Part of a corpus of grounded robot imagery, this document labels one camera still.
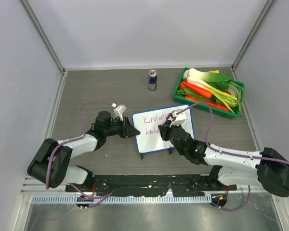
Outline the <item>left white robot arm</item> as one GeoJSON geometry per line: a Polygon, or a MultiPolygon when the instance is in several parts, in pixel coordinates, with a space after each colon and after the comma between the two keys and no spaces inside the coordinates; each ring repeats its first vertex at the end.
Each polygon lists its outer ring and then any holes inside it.
{"type": "Polygon", "coordinates": [[[88,192],[93,180],[83,167],[72,167],[70,160],[78,155],[100,149],[109,136],[130,138],[141,134],[127,117],[111,116],[108,111],[98,113],[91,128],[76,138],[56,141],[47,138],[39,147],[27,168],[31,177],[45,184],[46,188],[56,188],[62,183],[74,183],[82,192],[88,192]]]}

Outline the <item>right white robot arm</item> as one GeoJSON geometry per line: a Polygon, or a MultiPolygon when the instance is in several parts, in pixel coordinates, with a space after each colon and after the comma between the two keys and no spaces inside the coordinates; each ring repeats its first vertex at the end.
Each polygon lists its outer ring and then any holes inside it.
{"type": "Polygon", "coordinates": [[[170,141],[180,155],[196,165],[212,166],[208,185],[219,190],[229,185],[262,186],[267,192],[289,196],[289,161],[275,149],[261,152],[224,149],[192,138],[170,120],[158,126],[163,141],[170,141]]]}

